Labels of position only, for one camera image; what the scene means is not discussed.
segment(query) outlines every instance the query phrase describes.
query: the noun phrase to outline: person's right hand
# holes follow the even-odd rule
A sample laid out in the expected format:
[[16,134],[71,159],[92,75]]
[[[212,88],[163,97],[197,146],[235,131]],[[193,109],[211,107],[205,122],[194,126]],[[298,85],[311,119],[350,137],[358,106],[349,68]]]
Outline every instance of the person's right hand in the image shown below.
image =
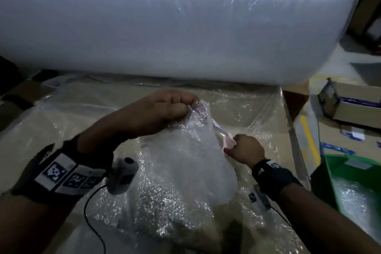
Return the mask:
[[224,152],[237,162],[246,164],[253,169],[259,161],[266,159],[264,148],[255,137],[238,134],[234,140],[237,142],[236,145],[231,149],[225,148]]

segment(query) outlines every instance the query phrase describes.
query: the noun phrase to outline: green crate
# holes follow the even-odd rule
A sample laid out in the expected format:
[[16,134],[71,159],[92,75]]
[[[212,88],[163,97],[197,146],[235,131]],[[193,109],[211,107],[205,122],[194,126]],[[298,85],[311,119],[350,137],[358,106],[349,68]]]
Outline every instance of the green crate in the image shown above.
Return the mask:
[[354,155],[325,155],[322,160],[311,175],[313,193],[381,244],[381,164]]

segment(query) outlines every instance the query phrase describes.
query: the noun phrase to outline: bubble wrap roll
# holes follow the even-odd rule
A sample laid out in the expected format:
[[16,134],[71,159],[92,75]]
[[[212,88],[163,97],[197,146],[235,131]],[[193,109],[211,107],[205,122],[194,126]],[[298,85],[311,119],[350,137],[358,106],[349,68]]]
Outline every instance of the bubble wrap roll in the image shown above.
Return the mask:
[[0,55],[38,68],[301,83],[357,0],[0,0]]

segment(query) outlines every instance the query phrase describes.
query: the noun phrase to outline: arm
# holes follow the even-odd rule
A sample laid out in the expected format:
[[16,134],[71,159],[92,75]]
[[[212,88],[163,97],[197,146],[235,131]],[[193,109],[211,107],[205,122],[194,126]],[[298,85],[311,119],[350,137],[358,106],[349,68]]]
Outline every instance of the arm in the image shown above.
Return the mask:
[[[265,153],[253,137],[237,135],[237,144],[225,153],[253,169]],[[381,253],[379,246],[355,223],[298,184],[281,189],[275,201],[307,249],[313,253]]]
[[[113,112],[81,133],[77,151],[86,155],[112,153],[127,139],[155,134],[171,121],[183,118],[197,96],[179,90],[161,90]],[[38,155],[23,175],[37,165]],[[22,195],[0,197],[0,253],[41,253],[63,224],[75,203],[46,205]]]

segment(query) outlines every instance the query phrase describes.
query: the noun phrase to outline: person's left hand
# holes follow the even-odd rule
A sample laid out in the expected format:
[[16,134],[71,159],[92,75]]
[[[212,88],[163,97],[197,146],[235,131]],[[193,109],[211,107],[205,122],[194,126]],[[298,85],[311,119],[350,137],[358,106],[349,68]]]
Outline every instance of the person's left hand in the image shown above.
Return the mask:
[[82,153],[114,151],[127,139],[155,134],[169,122],[188,113],[188,105],[198,101],[192,93],[164,89],[113,112],[81,133],[77,150]]

